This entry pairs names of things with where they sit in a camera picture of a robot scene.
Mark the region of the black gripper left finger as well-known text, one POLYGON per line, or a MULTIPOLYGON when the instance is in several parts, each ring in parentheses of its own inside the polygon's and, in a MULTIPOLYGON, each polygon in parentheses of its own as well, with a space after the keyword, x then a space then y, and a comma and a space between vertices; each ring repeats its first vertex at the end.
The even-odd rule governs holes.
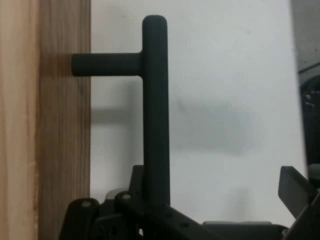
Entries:
POLYGON ((135 165, 129 189, 100 204, 94 198, 72 201, 61 240, 218 240, 212 231, 174 208, 150 206, 142 198, 144 167, 135 165))

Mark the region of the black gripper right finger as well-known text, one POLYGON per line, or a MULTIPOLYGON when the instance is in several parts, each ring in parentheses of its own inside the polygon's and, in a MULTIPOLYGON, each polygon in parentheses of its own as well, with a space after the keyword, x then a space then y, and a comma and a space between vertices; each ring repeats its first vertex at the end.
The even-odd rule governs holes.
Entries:
POLYGON ((320 238, 320 192, 292 166, 280 168, 278 196, 295 218, 285 240, 320 238))

